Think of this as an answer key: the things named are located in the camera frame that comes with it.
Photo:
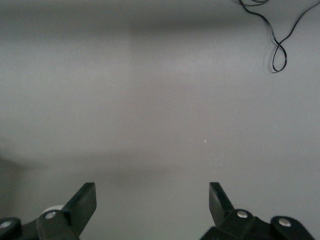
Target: gray wall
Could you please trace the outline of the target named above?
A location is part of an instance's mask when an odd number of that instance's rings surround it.
[[[312,1],[257,8],[284,37]],[[24,222],[94,181],[82,239],[198,239],[209,182],[320,239],[320,19],[308,13],[270,73],[264,23],[235,1],[4,1],[0,136],[28,166]]]

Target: white wall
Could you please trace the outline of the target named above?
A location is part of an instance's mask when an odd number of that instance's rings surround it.
[[[0,15],[1,154],[33,168],[12,215],[94,181],[83,239],[199,239],[217,181],[237,207],[320,238],[319,8],[272,74],[264,23],[234,1],[35,3]],[[283,37],[311,3],[259,10]]]

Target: black plastic part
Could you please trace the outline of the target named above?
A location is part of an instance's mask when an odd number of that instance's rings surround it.
[[[61,211],[68,219],[72,231],[80,236],[96,208],[96,185],[93,182],[87,182]]]
[[[283,226],[280,219],[286,219],[290,226]],[[287,216],[275,216],[271,220],[271,232],[278,240],[314,240],[311,234],[297,220]]]
[[[5,223],[10,223],[10,225],[0,228],[0,240],[14,238],[21,229],[21,221],[16,217],[8,217],[0,220],[0,225]]]
[[[225,191],[218,182],[210,182],[209,209],[215,226],[220,226],[225,218],[235,210]]]
[[[235,210],[218,182],[210,183],[209,207],[215,227],[200,240],[314,240],[305,227],[291,217],[276,216],[268,224],[246,210]],[[281,225],[281,218],[288,220],[290,226]]]
[[[49,213],[55,213],[55,215],[47,219],[46,215]],[[39,240],[79,240],[79,236],[72,231],[62,211],[45,212],[36,220],[36,228]]]
[[[239,217],[239,212],[245,212],[247,214],[246,218]],[[235,239],[243,239],[247,235],[255,223],[255,217],[246,210],[237,209],[231,212],[224,222],[220,225],[219,229]]]
[[[21,226],[21,230],[16,232],[16,237],[11,240],[39,240],[36,220]]]
[[[0,219],[0,225],[11,222],[0,228],[0,240],[79,240],[96,207],[96,186],[85,183],[61,211],[48,211],[22,226],[18,218]],[[55,215],[46,218],[51,212]]]

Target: white surface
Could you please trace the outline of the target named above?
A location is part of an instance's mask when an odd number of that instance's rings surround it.
[[[194,240],[216,181],[236,207],[320,238],[319,8],[272,74],[265,25],[232,1],[15,3],[0,15],[0,147],[34,169],[12,215],[93,181],[82,239]],[[260,9],[283,37],[310,3]]]

